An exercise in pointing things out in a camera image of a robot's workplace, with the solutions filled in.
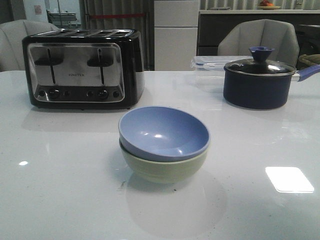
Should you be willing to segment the white cabinet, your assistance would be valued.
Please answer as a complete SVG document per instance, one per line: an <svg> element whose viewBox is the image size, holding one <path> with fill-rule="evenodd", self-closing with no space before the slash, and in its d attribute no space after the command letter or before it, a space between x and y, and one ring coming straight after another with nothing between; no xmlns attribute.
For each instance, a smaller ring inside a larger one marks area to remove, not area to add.
<svg viewBox="0 0 320 240"><path fill-rule="evenodd" d="M199 0L154 2L154 69L190 71L197 54Z"/></svg>

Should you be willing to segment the blue bowl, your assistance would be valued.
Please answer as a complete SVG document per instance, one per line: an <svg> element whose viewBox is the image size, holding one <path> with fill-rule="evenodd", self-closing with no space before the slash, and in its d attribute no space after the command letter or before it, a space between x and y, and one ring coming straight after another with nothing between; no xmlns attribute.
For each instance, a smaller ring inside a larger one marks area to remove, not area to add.
<svg viewBox="0 0 320 240"><path fill-rule="evenodd" d="M125 113L119 139L132 155L153 162L184 161L210 145L208 128L195 116L165 106L145 106Z"/></svg>

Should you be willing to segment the dark blue saucepan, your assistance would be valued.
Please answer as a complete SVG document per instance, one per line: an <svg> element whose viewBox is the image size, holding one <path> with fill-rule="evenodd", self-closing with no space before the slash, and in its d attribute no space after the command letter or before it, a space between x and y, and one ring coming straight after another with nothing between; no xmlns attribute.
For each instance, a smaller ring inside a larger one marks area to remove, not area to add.
<svg viewBox="0 0 320 240"><path fill-rule="evenodd" d="M291 82L301 82L319 73L320 66L270 76L224 70L223 97L227 102L247 109L269 110L282 107L287 102Z"/></svg>

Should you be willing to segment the grey chair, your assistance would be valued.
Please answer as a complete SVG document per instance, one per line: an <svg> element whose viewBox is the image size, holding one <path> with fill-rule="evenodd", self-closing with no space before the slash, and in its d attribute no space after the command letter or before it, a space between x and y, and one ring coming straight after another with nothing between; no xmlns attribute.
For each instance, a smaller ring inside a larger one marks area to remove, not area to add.
<svg viewBox="0 0 320 240"><path fill-rule="evenodd" d="M219 56L250 56L250 47L268 47L269 59L295 66L300 47L294 25L284 21L260 19L236 25L220 42Z"/></svg>
<svg viewBox="0 0 320 240"><path fill-rule="evenodd" d="M20 19L0 25L0 70L22 71L25 69L22 40L31 35L57 30L48 22Z"/></svg>

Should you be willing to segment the grey chair left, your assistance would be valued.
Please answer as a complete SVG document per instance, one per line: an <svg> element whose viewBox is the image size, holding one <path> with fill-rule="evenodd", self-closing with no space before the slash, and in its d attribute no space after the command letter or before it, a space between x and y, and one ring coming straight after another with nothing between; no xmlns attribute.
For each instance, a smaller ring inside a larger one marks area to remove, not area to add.
<svg viewBox="0 0 320 240"><path fill-rule="evenodd" d="M20 19L0 25L0 70L22 71L25 69L22 40L31 35L57 30L48 22Z"/></svg>

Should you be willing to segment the glass pot lid blue knob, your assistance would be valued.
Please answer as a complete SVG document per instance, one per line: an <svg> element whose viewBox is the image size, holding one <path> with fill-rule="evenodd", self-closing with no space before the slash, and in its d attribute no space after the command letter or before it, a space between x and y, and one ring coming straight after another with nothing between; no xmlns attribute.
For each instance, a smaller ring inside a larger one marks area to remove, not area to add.
<svg viewBox="0 0 320 240"><path fill-rule="evenodd" d="M295 73L294 66L269 59L274 50L267 46L252 46L249 48L252 58L230 61L224 65L224 70L251 76L286 76Z"/></svg>

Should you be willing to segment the black and chrome toaster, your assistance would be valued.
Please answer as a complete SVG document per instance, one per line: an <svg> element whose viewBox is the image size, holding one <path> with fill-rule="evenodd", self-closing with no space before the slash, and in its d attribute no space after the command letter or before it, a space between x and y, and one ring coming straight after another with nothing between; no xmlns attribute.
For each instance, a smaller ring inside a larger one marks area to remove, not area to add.
<svg viewBox="0 0 320 240"><path fill-rule="evenodd" d="M129 109L144 88L141 33L58 29L22 40L29 99L46 109Z"/></svg>

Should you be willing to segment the clear plastic food container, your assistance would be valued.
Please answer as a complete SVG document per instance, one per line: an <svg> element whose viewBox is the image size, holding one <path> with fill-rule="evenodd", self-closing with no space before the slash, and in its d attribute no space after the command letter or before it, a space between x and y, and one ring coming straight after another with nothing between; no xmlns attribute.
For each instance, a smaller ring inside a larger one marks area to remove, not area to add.
<svg viewBox="0 0 320 240"><path fill-rule="evenodd" d="M225 64L242 59L252 59L252 57L245 55L194 56L191 60L191 68L195 71L195 85L205 92L222 92Z"/></svg>

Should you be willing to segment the grey chair right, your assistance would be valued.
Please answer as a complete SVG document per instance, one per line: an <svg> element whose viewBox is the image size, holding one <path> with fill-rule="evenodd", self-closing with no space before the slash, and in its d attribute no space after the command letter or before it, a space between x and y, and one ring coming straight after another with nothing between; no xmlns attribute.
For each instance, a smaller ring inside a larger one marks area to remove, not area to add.
<svg viewBox="0 0 320 240"><path fill-rule="evenodd" d="M269 59L295 66L300 47L294 25L284 21L260 19L236 25L220 42L219 56L250 56L250 47L268 47Z"/></svg>

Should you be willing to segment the fruit plate on counter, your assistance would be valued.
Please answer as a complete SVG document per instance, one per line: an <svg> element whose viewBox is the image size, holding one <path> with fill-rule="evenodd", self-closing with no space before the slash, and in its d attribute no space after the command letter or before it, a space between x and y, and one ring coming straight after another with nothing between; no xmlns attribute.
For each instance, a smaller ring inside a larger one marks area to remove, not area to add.
<svg viewBox="0 0 320 240"><path fill-rule="evenodd" d="M261 10L279 10L281 7L271 3L269 0L261 0L257 7Z"/></svg>

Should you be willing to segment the green bowl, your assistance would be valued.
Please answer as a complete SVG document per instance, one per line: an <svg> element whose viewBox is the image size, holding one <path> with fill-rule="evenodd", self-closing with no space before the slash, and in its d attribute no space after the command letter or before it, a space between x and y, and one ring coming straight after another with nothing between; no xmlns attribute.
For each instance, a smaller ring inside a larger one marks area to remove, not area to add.
<svg viewBox="0 0 320 240"><path fill-rule="evenodd" d="M139 177L152 183L173 184L193 176L204 164L208 150L182 161L159 162L139 158L120 143L121 153L129 168Z"/></svg>

